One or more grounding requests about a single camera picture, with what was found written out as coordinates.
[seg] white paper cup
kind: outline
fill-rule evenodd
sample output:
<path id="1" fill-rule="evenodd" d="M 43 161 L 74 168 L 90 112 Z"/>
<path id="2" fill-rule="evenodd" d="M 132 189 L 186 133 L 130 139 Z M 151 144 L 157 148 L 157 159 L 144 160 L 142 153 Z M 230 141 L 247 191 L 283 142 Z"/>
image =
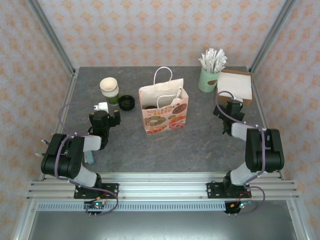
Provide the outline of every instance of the white paper cup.
<path id="1" fill-rule="evenodd" d="M 118 87 L 118 82 L 113 77 L 107 77 L 101 80 L 100 88 L 106 93 L 113 92 Z"/>
<path id="2" fill-rule="evenodd" d="M 119 86 L 118 82 L 113 77 L 107 77 L 100 82 L 102 95 L 106 97 L 111 105 L 116 105 L 119 102 Z"/>

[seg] black cup lid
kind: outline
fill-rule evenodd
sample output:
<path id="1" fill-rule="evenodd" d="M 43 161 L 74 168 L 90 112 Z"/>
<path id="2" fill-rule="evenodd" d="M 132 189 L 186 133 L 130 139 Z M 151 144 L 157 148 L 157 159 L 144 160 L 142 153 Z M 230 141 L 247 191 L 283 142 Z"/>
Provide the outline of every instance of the black cup lid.
<path id="1" fill-rule="evenodd" d="M 135 99 L 130 95 L 123 95 L 119 98 L 119 107 L 123 111 L 130 111 L 135 107 Z"/>

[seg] white paper bag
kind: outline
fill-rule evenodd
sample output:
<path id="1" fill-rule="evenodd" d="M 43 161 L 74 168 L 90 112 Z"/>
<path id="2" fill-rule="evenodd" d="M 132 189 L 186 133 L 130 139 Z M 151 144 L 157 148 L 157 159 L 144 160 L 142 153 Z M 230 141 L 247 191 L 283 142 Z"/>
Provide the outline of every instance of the white paper bag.
<path id="1" fill-rule="evenodd" d="M 160 69 L 171 73 L 169 81 L 156 84 L 156 75 Z M 172 71 L 166 66 L 160 67 L 154 74 L 153 85 L 139 89 L 139 100 L 143 116 L 143 127 L 147 134 L 183 128 L 186 123 L 189 96 L 183 89 L 184 79 L 172 80 Z M 172 104 L 173 99 L 182 88 L 178 98 L 181 101 Z"/>

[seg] green cup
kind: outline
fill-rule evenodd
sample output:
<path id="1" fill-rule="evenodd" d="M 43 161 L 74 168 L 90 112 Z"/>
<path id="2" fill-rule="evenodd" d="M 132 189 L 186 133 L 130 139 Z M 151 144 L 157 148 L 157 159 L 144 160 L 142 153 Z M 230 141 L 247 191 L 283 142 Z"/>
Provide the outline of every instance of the green cup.
<path id="1" fill-rule="evenodd" d="M 105 96 L 105 98 L 107 99 L 107 101 L 111 104 L 111 105 L 117 105 L 119 103 L 119 94 L 117 94 L 116 96 L 113 97 L 107 97 Z"/>
<path id="2" fill-rule="evenodd" d="M 205 93 L 210 93 L 213 90 L 215 90 L 219 75 L 220 75 L 220 72 L 208 73 L 202 67 L 200 78 L 199 78 L 199 83 L 198 83 L 199 89 Z"/>

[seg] gray stone surface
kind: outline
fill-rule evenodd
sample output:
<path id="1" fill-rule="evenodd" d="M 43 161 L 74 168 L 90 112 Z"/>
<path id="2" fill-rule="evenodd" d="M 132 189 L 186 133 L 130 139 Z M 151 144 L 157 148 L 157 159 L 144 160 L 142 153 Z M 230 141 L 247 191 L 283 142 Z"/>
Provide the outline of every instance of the gray stone surface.
<path id="1" fill-rule="evenodd" d="M 138 90 L 153 83 L 158 67 L 80 68 L 71 102 L 92 105 L 104 102 L 106 99 L 99 83 L 103 78 L 114 77 L 118 81 L 119 94 L 133 96 L 136 103 L 132 111 L 120 110 L 121 123 L 110 129 L 105 149 L 93 152 L 95 164 L 87 166 L 90 170 L 99 173 L 227 172 L 244 162 L 246 143 L 222 135 L 223 122 L 213 115 L 215 94 L 198 89 L 201 68 L 170 68 L 173 79 L 184 78 L 184 89 L 189 95 L 186 125 L 151 135 L 147 135 L 143 128 Z M 158 82 L 168 79 L 168 71 L 159 71 Z M 72 106 L 65 123 L 77 131 L 86 131 L 91 126 L 88 117 L 91 112 L 93 110 L 88 107 Z M 242 112 L 248 123 L 262 125 L 256 103 L 244 106 Z"/>

